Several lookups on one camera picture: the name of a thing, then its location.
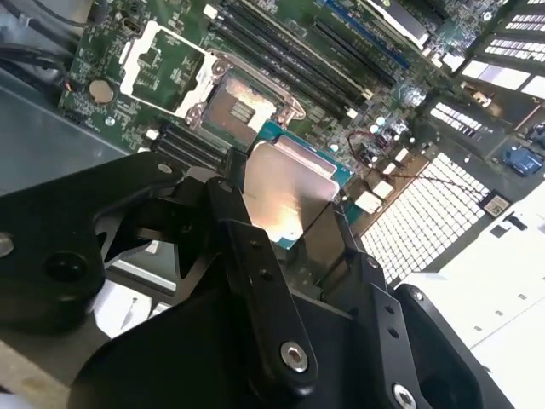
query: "cable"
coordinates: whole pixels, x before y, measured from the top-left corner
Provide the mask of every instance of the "cable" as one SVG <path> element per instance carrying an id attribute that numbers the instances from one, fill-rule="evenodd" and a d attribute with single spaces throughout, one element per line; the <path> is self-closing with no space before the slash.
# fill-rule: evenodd
<path id="1" fill-rule="evenodd" d="M 19 19 L 21 16 L 25 16 L 25 14 L 23 14 L 23 12 L 14 3 L 12 3 L 11 0 L 0 0 L 0 4 L 2 4 L 6 8 L 8 13 L 13 15 L 16 19 Z M 42 34 L 44 37 L 56 43 L 63 49 L 66 49 L 69 53 L 73 54 L 76 51 L 76 39 L 62 37 L 61 35 L 49 30 L 48 27 L 44 26 L 40 21 L 35 19 L 29 18 L 28 26 L 35 32 Z"/>
<path id="2" fill-rule="evenodd" d="M 422 175 L 387 175 L 386 173 L 382 173 L 381 171 L 379 171 L 376 168 L 370 168 L 362 160 L 359 159 L 359 157 L 356 154 L 356 151 L 355 151 L 355 149 L 354 149 L 354 147 L 352 145 L 352 138 L 354 136 L 356 136 L 356 135 L 368 135 L 368 134 L 366 134 L 365 132 L 362 132 L 362 131 L 356 131 L 356 132 L 353 132 L 352 134 L 350 134 L 348 136 L 348 138 L 347 138 L 348 146 L 350 147 L 350 152 L 354 156 L 354 159 L 356 159 L 356 161 L 358 161 L 358 163 L 362 164 L 365 168 L 374 171 L 379 176 L 384 177 L 385 179 L 399 178 L 399 179 L 412 179 L 412 180 L 422 179 L 422 180 L 425 180 L 425 181 L 436 181 L 438 183 L 443 183 L 445 185 L 451 185 L 451 186 L 454 186 L 454 187 L 458 187 L 459 189 L 461 189 L 462 191 L 465 191 L 467 193 L 473 193 L 473 194 L 477 193 L 477 194 L 480 194 L 480 195 L 487 194 L 487 192 L 479 191 L 479 190 L 473 189 L 471 187 L 465 187 L 465 186 L 460 185 L 459 183 L 456 183 L 456 182 L 453 182 L 453 181 L 446 181 L 446 180 L 443 180 L 443 179 L 439 179 L 437 177 L 422 176 Z"/>
<path id="3" fill-rule="evenodd" d="M 80 23 L 78 21 L 69 20 L 66 17 L 63 17 L 62 15 L 55 13 L 52 9 L 50 9 L 48 6 L 40 2 L 40 0 L 32 0 L 34 4 L 36 4 L 45 14 L 49 15 L 50 17 L 53 17 L 55 20 L 60 21 L 61 23 L 66 24 L 67 26 L 77 27 L 77 28 L 85 28 L 89 23 L 85 21 L 84 23 Z"/>
<path id="4" fill-rule="evenodd" d="M 0 59 L 0 68 L 45 95 L 51 103 L 56 104 L 59 101 L 60 91 L 57 86 L 46 83 L 42 79 L 30 74 L 17 64 L 8 60 Z"/>
<path id="5" fill-rule="evenodd" d="M 66 24 L 67 26 L 76 27 L 76 28 L 85 28 L 87 26 L 90 26 L 92 24 L 100 25 L 104 23 L 106 20 L 107 14 L 108 14 L 108 0 L 96 0 L 95 3 L 97 3 L 97 9 L 98 12 L 94 13 L 96 9 L 91 9 L 91 14 L 89 15 L 88 19 L 90 18 L 91 21 L 85 21 L 85 22 L 79 22 L 67 19 L 66 17 L 63 17 L 62 15 L 56 13 L 54 10 L 50 9 L 48 6 L 43 4 L 40 0 L 32 0 L 36 6 L 42 10 L 45 14 L 47 14 L 49 17 L 52 17 L 53 19 L 60 21 L 63 24 Z"/>
<path id="6" fill-rule="evenodd" d="M 55 53 L 21 44 L 4 43 L 0 44 L 0 60 L 39 66 L 43 69 L 55 69 L 59 72 L 65 89 L 72 90 L 68 71 L 61 58 Z"/>

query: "white perforated panel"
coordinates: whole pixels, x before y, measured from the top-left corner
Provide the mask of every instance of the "white perforated panel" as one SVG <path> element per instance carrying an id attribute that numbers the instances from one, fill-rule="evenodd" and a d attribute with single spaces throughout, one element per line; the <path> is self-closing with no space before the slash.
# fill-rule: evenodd
<path id="1" fill-rule="evenodd" d="M 414 180 L 362 236 L 365 249 L 384 268 L 387 282 L 422 271 L 484 215 L 478 202 L 489 191 L 443 153 L 421 176 L 482 193 Z"/>

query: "green circuit board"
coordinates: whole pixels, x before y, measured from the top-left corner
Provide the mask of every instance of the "green circuit board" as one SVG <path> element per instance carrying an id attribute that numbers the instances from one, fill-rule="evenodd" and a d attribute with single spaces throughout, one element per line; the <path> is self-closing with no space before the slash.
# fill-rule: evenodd
<path id="1" fill-rule="evenodd" d="M 150 20 L 155 20 L 160 26 L 167 27 L 201 49 L 241 55 L 255 69 L 269 75 L 271 70 L 267 72 L 263 69 L 258 60 L 244 53 L 244 47 L 222 36 L 210 18 L 206 18 L 205 8 L 220 8 L 222 4 L 217 4 L 219 2 L 112 2 L 106 23 L 90 26 L 83 34 L 71 69 L 71 79 L 75 85 L 72 91 L 66 91 L 62 96 L 61 109 L 69 118 L 98 132 L 127 152 L 137 152 L 142 147 L 146 131 L 163 121 L 185 127 L 183 118 L 169 112 L 175 110 L 192 88 L 203 58 L 201 53 L 172 36 L 159 33 L 150 51 L 140 58 L 140 72 L 133 91 L 133 96 L 162 109 L 143 104 L 119 91 L 124 75 L 120 63 L 123 52 L 131 40 L 141 36 Z M 357 84 L 359 88 L 355 88 L 358 91 L 354 94 L 365 95 L 366 101 L 357 106 L 357 120 L 351 121 L 339 118 L 338 113 L 328 112 L 308 94 L 293 87 L 290 89 L 289 84 L 279 83 L 290 89 L 307 113 L 302 120 L 292 120 L 288 129 L 355 170 L 359 164 L 347 144 L 350 133 L 368 130 L 378 117 L 385 119 L 384 127 L 406 123 L 430 90 L 438 86 L 449 89 L 460 98 L 469 98 L 444 70 L 435 66 L 410 41 L 388 28 L 381 17 L 362 1 L 240 0 L 239 3 L 251 7 L 267 19 L 267 24 L 274 30 L 284 32 L 291 42 L 312 54 L 319 64 L 323 64 L 319 70 L 334 71 L 338 78 L 344 78 L 345 84 L 347 81 Z M 316 30 L 317 20 L 341 37 L 345 47 L 362 55 L 371 66 L 378 66 L 382 77 L 377 77 L 376 72 L 362 69 L 356 63 L 358 60 L 348 58 L 331 43 L 324 41 L 324 34 Z M 459 15 L 455 15 L 449 24 L 438 31 L 437 37 L 432 38 L 430 43 L 433 49 L 444 47 L 445 42 L 452 38 L 474 36 L 482 26 L 478 20 L 461 20 Z M 244 70 L 235 70 L 235 73 L 237 78 L 242 78 L 252 88 L 266 94 L 266 87 L 247 76 Z M 105 80 L 112 86 L 115 95 L 108 103 L 97 103 L 89 94 L 89 84 L 97 79 Z M 240 144 L 228 133 L 213 126 L 200 133 L 199 137 L 222 151 Z M 331 146 L 336 146 L 336 149 L 331 150 Z"/>

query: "motherboard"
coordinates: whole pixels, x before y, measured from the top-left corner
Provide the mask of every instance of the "motherboard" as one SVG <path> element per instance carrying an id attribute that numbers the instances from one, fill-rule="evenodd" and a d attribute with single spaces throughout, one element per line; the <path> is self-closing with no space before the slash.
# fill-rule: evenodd
<path id="1" fill-rule="evenodd" d="M 431 91 L 470 98 L 441 59 L 463 58 L 502 3 L 113 0 L 60 107 L 128 152 L 164 124 L 247 148 L 274 121 L 361 174 L 418 137 L 410 121 Z"/>

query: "metal screw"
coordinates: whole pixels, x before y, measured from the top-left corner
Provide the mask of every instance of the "metal screw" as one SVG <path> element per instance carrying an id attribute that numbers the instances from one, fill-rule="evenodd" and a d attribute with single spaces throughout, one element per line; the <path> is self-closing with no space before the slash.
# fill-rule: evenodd
<path id="1" fill-rule="evenodd" d="M 229 185 L 227 185 L 224 181 L 220 181 L 220 187 L 226 192 L 229 192 L 229 193 L 232 192 L 232 188 Z"/>
<path id="2" fill-rule="evenodd" d="M 158 164 L 157 169 L 161 170 L 163 173 L 168 173 L 169 175 L 172 173 L 172 168 L 166 164 Z"/>
<path id="3" fill-rule="evenodd" d="M 218 60 L 212 66 L 212 72 L 214 75 L 220 77 L 227 72 L 227 68 L 229 68 L 229 64 L 226 61 Z"/>
<path id="4" fill-rule="evenodd" d="M 308 368 L 308 357 L 298 343 L 287 342 L 280 347 L 284 363 L 293 371 L 303 373 Z"/>
<path id="5" fill-rule="evenodd" d="M 367 262 L 373 268 L 379 268 L 381 266 L 373 257 L 367 257 Z"/>
<path id="6" fill-rule="evenodd" d="M 415 398 L 413 398 L 405 386 L 399 383 L 394 384 L 393 397 L 403 409 L 416 409 Z"/>
<path id="7" fill-rule="evenodd" d="M 413 291 L 412 296 L 418 301 L 424 301 L 424 295 L 419 291 Z"/>
<path id="8" fill-rule="evenodd" d="M 0 258 L 6 257 L 14 250 L 14 241 L 9 234 L 0 233 Z"/>

